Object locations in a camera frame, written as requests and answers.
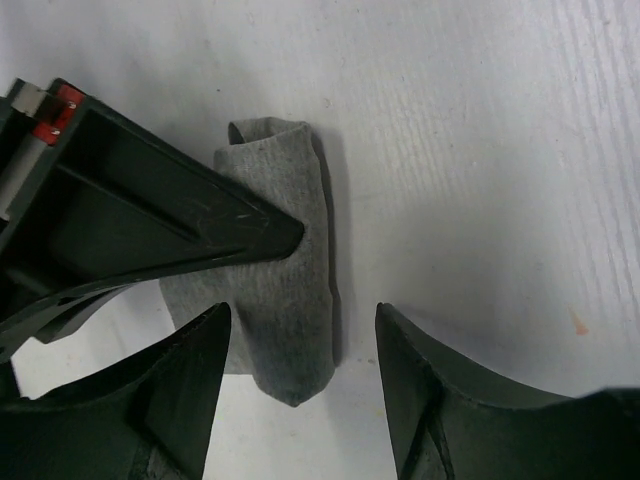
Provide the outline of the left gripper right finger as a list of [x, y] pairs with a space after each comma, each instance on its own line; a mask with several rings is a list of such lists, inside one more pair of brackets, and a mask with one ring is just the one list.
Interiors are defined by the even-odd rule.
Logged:
[[499, 375], [389, 303], [375, 330], [400, 479], [636, 479], [639, 391], [569, 398]]

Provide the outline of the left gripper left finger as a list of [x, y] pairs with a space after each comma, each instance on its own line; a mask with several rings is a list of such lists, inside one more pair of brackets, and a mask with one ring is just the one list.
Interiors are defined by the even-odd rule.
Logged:
[[220, 303], [97, 373], [2, 401], [2, 478], [202, 478], [230, 333]]

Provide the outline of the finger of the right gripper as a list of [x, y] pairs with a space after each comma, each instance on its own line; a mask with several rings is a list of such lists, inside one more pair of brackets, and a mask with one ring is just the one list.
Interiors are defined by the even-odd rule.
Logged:
[[73, 334], [141, 282], [279, 260], [302, 223], [96, 97], [1, 220], [1, 356]]

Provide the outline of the grey and cream underwear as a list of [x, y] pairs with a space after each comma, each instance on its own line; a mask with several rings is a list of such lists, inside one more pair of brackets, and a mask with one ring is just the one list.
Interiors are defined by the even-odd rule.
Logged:
[[290, 407], [329, 384], [336, 368], [333, 212], [322, 145], [304, 121], [233, 121], [213, 169], [299, 220], [304, 235], [283, 260], [164, 278], [159, 287], [176, 327], [226, 302], [232, 331], [225, 371], [249, 374]]

